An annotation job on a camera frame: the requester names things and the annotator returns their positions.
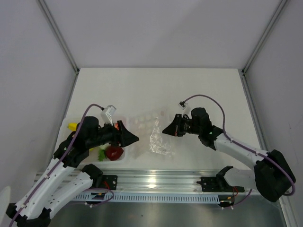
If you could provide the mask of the clear polka dot zip bag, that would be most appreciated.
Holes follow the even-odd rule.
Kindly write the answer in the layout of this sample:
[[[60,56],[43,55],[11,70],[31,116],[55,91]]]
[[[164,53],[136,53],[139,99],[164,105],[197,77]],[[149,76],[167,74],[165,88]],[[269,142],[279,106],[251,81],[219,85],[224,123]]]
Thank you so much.
[[[137,114],[129,119],[130,131],[139,141],[130,148],[131,157],[138,159],[145,154],[172,157],[175,155],[171,139],[162,130],[170,123],[169,108],[161,106]]]

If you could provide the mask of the red apple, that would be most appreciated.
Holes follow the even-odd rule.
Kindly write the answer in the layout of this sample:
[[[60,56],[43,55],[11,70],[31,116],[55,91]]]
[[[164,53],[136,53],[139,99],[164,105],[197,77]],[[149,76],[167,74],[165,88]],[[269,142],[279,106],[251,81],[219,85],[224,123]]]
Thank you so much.
[[[105,150],[105,155],[110,161],[118,160],[123,153],[124,150],[121,147],[108,146]]]

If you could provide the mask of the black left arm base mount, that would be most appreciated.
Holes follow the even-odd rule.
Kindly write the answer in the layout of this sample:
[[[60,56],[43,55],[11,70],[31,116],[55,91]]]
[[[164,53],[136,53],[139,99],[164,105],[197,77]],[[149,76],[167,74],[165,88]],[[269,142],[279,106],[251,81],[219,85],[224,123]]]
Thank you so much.
[[[89,175],[92,180],[90,189],[110,189],[116,190],[118,176],[117,175],[105,175],[102,170],[93,164],[89,164],[83,167],[82,172]]]

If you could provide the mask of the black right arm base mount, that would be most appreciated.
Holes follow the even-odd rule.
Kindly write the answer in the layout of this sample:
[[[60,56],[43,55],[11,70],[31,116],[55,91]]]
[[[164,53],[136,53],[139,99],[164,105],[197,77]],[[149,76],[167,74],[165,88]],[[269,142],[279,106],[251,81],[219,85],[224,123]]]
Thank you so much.
[[[244,187],[230,186],[224,179],[225,174],[230,169],[233,169],[233,166],[223,168],[216,176],[202,176],[196,183],[201,186],[203,192],[244,192]]]

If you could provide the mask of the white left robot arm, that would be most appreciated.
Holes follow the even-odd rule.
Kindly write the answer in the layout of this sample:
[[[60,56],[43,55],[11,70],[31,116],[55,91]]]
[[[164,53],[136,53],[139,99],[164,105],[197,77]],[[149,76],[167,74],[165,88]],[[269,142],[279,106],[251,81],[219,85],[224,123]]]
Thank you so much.
[[[46,227],[57,212],[74,197],[88,189],[98,189],[103,183],[103,172],[94,164],[83,167],[67,185],[61,182],[88,157],[89,150],[110,144],[127,147],[139,138],[126,129],[122,121],[99,125],[98,118],[86,116],[78,123],[76,131],[63,141],[51,162],[31,190],[18,202],[10,203],[6,215],[10,224],[19,227]]]

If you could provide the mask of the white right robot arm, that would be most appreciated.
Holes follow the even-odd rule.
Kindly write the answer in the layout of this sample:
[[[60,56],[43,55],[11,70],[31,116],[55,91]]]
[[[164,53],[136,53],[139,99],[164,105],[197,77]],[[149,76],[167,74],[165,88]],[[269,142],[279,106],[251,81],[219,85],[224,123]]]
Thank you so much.
[[[240,186],[257,190],[268,201],[276,202],[289,189],[294,189],[296,178],[280,151],[268,152],[232,139],[223,129],[212,124],[204,108],[194,108],[191,117],[176,114],[162,132],[174,137],[187,133],[197,135],[204,146],[229,155],[248,167],[247,170],[233,166],[222,169],[216,179],[216,185],[222,191]]]

